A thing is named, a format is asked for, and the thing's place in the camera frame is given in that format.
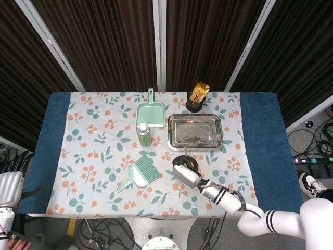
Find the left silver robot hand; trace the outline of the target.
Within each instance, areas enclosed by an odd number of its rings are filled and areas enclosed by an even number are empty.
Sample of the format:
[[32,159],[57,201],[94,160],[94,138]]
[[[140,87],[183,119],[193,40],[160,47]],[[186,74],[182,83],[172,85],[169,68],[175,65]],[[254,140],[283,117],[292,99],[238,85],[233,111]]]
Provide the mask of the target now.
[[20,200],[36,195],[42,189],[23,192],[25,174],[34,153],[24,151],[1,167],[1,207],[15,207]]

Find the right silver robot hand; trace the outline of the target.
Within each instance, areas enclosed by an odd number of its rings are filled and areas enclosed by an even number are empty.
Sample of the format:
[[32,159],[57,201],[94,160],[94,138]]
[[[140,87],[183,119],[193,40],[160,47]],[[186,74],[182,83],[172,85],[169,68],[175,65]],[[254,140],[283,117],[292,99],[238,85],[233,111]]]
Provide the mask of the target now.
[[180,155],[173,161],[172,172],[176,179],[187,185],[189,188],[196,188],[202,180],[199,173],[197,161],[191,156]]

